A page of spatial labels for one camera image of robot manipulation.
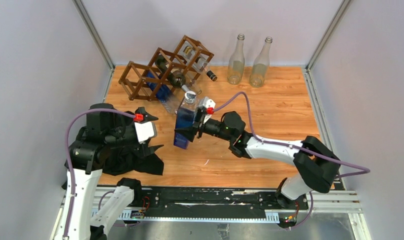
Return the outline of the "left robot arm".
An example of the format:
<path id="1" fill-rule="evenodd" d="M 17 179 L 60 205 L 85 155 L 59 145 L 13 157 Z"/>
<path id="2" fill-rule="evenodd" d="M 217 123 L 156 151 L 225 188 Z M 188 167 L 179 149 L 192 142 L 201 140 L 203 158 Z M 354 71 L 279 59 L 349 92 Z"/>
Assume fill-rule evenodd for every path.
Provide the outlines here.
<path id="1" fill-rule="evenodd" d="M 86 123 L 74 142 L 65 143 L 67 181 L 65 202 L 57 240 L 105 240 L 128 206 L 138 207 L 136 217 L 144 218 L 151 199 L 139 180 L 123 177 L 106 194 L 107 201 L 92 214 L 97 185 L 102 174 L 123 175 L 130 171 L 161 175 L 164 163 L 150 146 L 157 136 L 157 118 L 139 107 L 119 111 L 109 103 L 96 103 L 83 112 Z"/>

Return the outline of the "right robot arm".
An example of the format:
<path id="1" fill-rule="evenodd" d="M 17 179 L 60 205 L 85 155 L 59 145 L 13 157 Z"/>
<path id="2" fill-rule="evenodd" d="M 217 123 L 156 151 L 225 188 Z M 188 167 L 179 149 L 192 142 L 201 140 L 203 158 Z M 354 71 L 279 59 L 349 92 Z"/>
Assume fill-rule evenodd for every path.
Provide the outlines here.
<path id="1" fill-rule="evenodd" d="M 288 209 L 302 195 L 311 191 L 326 194 L 338 174 L 337 156 L 318 138 L 283 141 L 260 137 L 245 130 L 246 124 L 235 111 L 223 114 L 221 120 L 205 119 L 198 110 L 192 124 L 177 126 L 175 133 L 193 142 L 203 134 L 229 142 L 229 150 L 238 158 L 269 159 L 295 166 L 297 174 L 286 177 L 277 188 L 274 198 L 282 209 Z"/>

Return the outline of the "clear bottle dark label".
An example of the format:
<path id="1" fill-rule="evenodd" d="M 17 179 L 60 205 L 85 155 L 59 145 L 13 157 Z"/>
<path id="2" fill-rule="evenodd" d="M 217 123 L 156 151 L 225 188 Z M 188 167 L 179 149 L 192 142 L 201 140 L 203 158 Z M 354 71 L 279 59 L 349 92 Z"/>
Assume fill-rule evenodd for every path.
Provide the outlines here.
<path id="1" fill-rule="evenodd" d="M 252 71 L 249 78 L 249 83 L 254 88 L 260 88 L 264 85 L 266 73 L 270 66 L 270 48 L 273 42 L 271 36 L 267 36 L 264 40 L 264 45 L 261 52 L 255 58 Z"/>
<path id="2" fill-rule="evenodd" d="M 227 81 L 232 85 L 238 85 L 242 81 L 245 68 L 244 40 L 243 33 L 237 35 L 236 46 L 229 59 Z"/>

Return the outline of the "dark green wine bottle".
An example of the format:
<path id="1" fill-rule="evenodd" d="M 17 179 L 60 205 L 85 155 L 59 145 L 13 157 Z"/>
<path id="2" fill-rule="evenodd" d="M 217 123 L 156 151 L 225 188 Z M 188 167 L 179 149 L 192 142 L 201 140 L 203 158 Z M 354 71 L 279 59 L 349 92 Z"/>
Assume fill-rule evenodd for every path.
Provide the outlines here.
<path id="1" fill-rule="evenodd" d="M 168 72 L 168 68 L 170 63 L 167 59 L 159 54 L 155 59 L 155 65 L 161 71 L 163 75 L 166 75 L 166 79 L 171 83 L 171 85 L 175 88 L 182 89 L 186 92 L 193 92 L 189 88 L 189 82 L 187 77 L 181 72 L 179 68 L 173 67 L 170 72 Z"/>

